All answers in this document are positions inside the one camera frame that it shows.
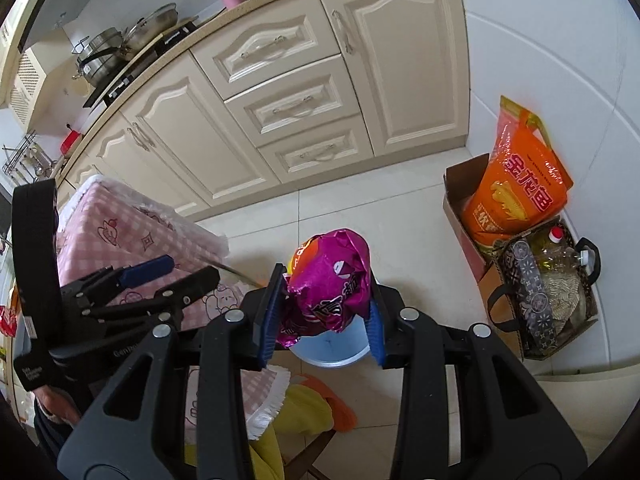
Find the person's hand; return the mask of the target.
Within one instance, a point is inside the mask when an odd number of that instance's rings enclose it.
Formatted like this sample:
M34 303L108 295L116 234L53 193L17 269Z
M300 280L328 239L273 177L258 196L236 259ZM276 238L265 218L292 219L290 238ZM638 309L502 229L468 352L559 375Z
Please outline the person's hand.
M40 410L44 416L56 424L66 424L74 428L81 419L75 403L64 391L42 386L34 390Z

